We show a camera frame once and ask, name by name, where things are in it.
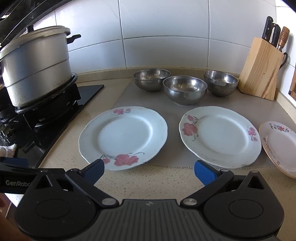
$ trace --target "oval plate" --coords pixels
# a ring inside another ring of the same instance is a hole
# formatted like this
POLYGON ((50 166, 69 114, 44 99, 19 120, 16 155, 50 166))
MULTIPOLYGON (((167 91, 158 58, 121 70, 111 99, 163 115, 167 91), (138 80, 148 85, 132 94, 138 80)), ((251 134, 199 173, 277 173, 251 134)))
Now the oval plate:
POLYGON ((179 132, 185 146, 214 167, 244 167, 261 152, 259 133, 252 123, 218 106, 188 111, 180 121, 179 132))
POLYGON ((259 128, 262 146, 270 160, 284 174, 296 178, 296 133, 282 123, 267 121, 259 128))
POLYGON ((168 126, 156 111, 138 106, 108 110, 79 136, 79 152, 92 163, 102 159, 107 170, 124 170, 151 160, 168 136, 168 126))

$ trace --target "pot lid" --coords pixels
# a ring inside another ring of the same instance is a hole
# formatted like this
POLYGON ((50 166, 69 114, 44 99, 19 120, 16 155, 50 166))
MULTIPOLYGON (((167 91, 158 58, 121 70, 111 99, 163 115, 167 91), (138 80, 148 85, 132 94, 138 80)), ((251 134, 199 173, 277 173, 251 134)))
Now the pot lid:
POLYGON ((4 56, 6 56, 7 54, 9 54, 10 52, 12 52, 13 50, 17 49, 18 47, 20 47, 21 45, 27 42, 30 42, 37 38, 43 38, 43 37, 51 36, 54 34, 62 34, 62 33, 69 35, 71 31, 69 28, 65 28, 64 26, 51 26, 51 27, 34 30, 27 34, 23 34, 22 36, 12 40, 10 43, 5 45, 1 49, 0 59, 2 59, 4 56))

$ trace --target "bowl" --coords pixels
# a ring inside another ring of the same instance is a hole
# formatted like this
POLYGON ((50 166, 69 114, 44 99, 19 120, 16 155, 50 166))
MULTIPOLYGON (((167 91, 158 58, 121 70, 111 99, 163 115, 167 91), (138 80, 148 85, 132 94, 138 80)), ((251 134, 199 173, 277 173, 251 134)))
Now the bowl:
POLYGON ((206 82, 186 75, 166 78, 163 87, 168 98, 181 105, 197 103, 207 92, 206 82))
POLYGON ((217 97, 231 95, 239 83, 236 77, 215 70, 207 70, 204 73, 204 81, 207 83, 209 92, 217 97))
POLYGON ((165 69, 144 69, 133 75, 136 86, 147 92, 156 92, 162 89, 163 80, 170 76, 165 69))

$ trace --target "wooden handle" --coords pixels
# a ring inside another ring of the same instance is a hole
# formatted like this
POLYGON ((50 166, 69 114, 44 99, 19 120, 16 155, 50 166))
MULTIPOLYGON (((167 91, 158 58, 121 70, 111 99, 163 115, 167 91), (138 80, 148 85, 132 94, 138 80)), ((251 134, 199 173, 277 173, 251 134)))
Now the wooden handle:
POLYGON ((285 44, 288 41, 290 34, 290 30, 287 27, 283 27, 281 34, 279 36, 279 43, 277 49, 282 51, 282 49, 285 47, 285 44))

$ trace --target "placemat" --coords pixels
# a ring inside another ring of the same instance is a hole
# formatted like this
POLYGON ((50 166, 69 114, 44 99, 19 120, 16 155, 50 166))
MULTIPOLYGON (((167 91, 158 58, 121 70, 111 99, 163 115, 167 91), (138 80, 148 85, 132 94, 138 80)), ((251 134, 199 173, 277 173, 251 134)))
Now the placemat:
MULTIPOLYGON (((182 116, 189 110, 200 106, 220 106, 231 109, 247 118, 254 127, 266 121, 277 121, 296 131, 296 125, 285 110, 276 101, 250 96, 241 93, 238 89, 227 97, 213 96, 209 91, 205 97, 194 105, 179 105, 171 101, 163 91, 148 93, 139 89, 133 81, 125 88, 121 96, 113 105, 113 108, 121 106, 142 106, 157 111, 168 124, 168 139, 160 152, 146 164, 166 167, 190 167, 193 168, 198 159, 183 144, 179 133, 179 122, 182 116)), ((257 160, 246 166, 256 168, 273 166, 262 148, 257 160)))

